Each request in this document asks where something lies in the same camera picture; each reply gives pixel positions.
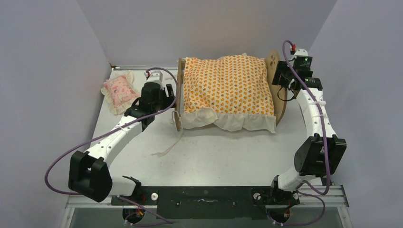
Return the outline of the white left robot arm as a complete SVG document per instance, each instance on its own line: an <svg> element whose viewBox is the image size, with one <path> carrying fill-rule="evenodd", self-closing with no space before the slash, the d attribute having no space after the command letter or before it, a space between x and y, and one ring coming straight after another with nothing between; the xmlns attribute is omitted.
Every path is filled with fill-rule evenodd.
<svg viewBox="0 0 403 228"><path fill-rule="evenodd" d="M111 164L129 142L142 133L159 111L175 106L175 92L171 84L146 82L141 96L133 102L108 136L85 152L76 151L70 158L68 187L96 202L109 196L123 196L129 204L141 200L141 183L133 177L112 177Z"/></svg>

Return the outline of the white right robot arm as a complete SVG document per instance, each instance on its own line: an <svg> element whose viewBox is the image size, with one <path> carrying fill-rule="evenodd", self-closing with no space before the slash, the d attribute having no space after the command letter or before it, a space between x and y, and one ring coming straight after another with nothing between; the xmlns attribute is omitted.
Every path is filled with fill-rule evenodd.
<svg viewBox="0 0 403 228"><path fill-rule="evenodd" d="M304 183L315 178L330 179L347 148L337 136L326 113L323 86L313 77L312 57L295 53L288 64L279 61L272 84L293 92L303 116L307 139L294 155L294 165L277 176L277 185L269 189L269 199L281 203Z"/></svg>

